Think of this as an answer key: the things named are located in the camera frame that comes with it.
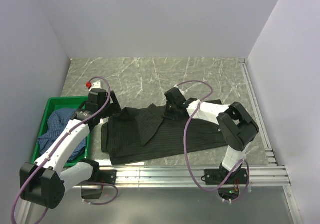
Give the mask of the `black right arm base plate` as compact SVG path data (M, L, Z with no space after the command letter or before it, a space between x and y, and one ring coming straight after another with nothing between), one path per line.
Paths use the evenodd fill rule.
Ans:
M204 175L201 177L201 180L206 185L219 185L229 174L224 167L220 169L205 169ZM232 184L247 184L249 179L249 174L247 169L245 168L238 168L235 172L233 172L230 177L227 179L225 184L232 185Z

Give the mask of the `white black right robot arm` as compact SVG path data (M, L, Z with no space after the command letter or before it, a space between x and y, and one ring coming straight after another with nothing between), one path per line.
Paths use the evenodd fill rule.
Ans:
M238 169L245 158L247 146L255 139L260 129L246 108L240 102L230 105L214 104L201 99L186 99L178 87L165 92L165 116L173 120L188 117L184 128L183 148L187 152L187 131L193 119L207 121L218 126L227 143L225 157L220 164L220 177L230 184L238 177Z

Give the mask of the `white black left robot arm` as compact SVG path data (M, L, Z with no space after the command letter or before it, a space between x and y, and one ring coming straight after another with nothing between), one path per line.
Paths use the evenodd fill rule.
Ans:
M46 115L47 130L38 138L37 159L19 171L21 199L54 209L80 183L114 187L116 171L103 180L100 164L84 153L100 120L121 110L116 94L92 87L88 97L77 98L76 103L78 108L66 100Z

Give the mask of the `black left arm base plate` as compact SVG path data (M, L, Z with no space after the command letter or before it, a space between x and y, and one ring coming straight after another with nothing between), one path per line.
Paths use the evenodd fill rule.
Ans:
M112 170L100 170L99 171L99 177L97 181L99 183L108 183L115 185L116 183L116 176L117 176L117 171L112 169Z

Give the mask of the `black pinstriped long sleeve shirt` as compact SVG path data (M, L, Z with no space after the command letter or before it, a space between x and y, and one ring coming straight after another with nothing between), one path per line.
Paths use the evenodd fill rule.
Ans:
M101 128L101 150L113 165L140 162L184 153L183 131L187 118L164 117L164 106L125 107ZM218 126L193 119L187 130L187 150L195 152L226 146Z

